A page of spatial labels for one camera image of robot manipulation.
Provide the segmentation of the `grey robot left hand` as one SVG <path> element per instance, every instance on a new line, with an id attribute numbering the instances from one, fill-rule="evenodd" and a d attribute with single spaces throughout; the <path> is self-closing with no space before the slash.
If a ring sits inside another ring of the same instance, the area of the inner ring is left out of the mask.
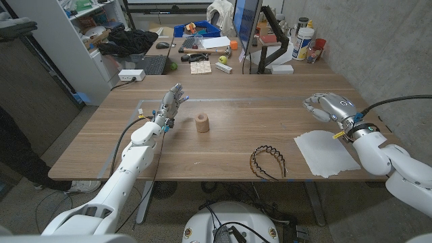
<path id="1" fill-rule="evenodd" d="M 189 99 L 189 96 L 182 98 L 184 91 L 182 91 L 182 85 L 177 83 L 164 95 L 163 100 L 159 106 L 159 110 L 156 112 L 153 122 L 158 124 L 160 127 L 174 127 L 174 117 L 178 113 L 180 105 Z"/>

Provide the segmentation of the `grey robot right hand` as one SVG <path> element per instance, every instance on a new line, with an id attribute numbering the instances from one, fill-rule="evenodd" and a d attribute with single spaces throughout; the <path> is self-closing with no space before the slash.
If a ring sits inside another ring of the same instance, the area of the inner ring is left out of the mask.
<path id="1" fill-rule="evenodd" d="M 336 122 L 345 132 L 365 124 L 362 120 L 354 121 L 357 114 L 354 103 L 332 92 L 316 93 L 303 100 L 303 106 L 320 122 Z"/>

